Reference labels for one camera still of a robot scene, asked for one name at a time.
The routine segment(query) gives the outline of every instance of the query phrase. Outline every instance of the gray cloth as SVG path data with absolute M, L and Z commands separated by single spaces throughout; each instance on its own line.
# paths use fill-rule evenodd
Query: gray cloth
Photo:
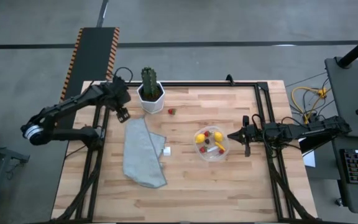
M 158 161 L 165 137 L 150 133 L 144 118 L 127 122 L 124 142 L 124 174 L 141 186 L 159 188 L 167 184 Z

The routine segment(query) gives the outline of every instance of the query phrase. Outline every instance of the wooden table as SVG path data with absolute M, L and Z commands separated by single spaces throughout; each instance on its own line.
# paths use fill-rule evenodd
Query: wooden table
M 83 90 L 89 84 L 84 82 Z M 284 83 L 268 81 L 268 86 L 276 120 L 291 116 Z M 126 124 L 119 123 L 110 112 L 94 222 L 277 221 L 263 144 L 252 143 L 251 156 L 244 157 L 244 146 L 229 140 L 230 152 L 220 162 L 201 160 L 193 145 L 194 133 L 205 126 L 219 126 L 224 134 L 238 131 L 243 115 L 257 113 L 254 89 L 166 87 L 165 91 L 165 109 L 158 114 L 145 115 L 135 88 L 129 90 L 132 101 L 126 107 L 132 118 L 145 115 L 151 132 L 167 137 L 166 146 L 171 147 L 172 155 L 162 156 L 160 162 L 168 184 L 159 189 L 147 189 L 123 174 Z M 168 108 L 176 108 L 176 115 L 169 115 Z M 94 106 L 77 111 L 74 128 L 91 125 L 93 116 Z M 70 142 L 67 153 L 82 145 L 82 142 Z M 85 157 L 84 149 L 65 161 L 52 218 L 62 214 L 77 194 Z M 291 190 L 316 217 L 301 152 L 287 147 L 283 157 Z M 286 211 L 285 200 L 283 196 L 280 198 Z

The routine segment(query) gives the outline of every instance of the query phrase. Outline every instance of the concrete floor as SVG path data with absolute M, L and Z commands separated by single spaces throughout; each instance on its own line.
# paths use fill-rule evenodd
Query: concrete floor
M 74 43 L 79 28 L 96 25 L 101 3 L 0 1 L 0 44 Z M 103 26 L 119 26 L 120 42 L 358 40 L 358 1 L 110 0 Z M 325 58 L 344 55 L 353 47 L 119 49 L 115 66 L 131 68 L 136 80 L 142 67 L 151 66 L 160 80 L 222 80 L 230 73 L 237 80 L 291 84 L 324 72 Z M 71 53 L 0 50 L 0 145 L 31 154 L 0 194 L 0 223 L 49 219 L 67 143 L 35 147 L 22 138 L 19 128 L 58 101 Z M 301 85 L 320 87 L 325 79 L 321 75 L 287 92 Z M 301 101 L 301 94 L 296 100 Z M 334 103 L 322 114 L 336 114 Z M 358 214 L 333 204 L 339 196 L 335 182 L 310 183 L 320 218 L 358 223 Z

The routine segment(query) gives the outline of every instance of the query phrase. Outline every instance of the lemon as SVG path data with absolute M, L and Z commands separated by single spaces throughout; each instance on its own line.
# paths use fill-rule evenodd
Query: lemon
M 214 138 L 215 138 L 215 141 L 221 142 L 221 141 L 223 141 L 223 134 L 220 133 L 219 131 L 216 131 L 214 133 Z
M 203 143 L 204 141 L 205 141 L 205 135 L 204 134 L 197 134 L 196 143 Z

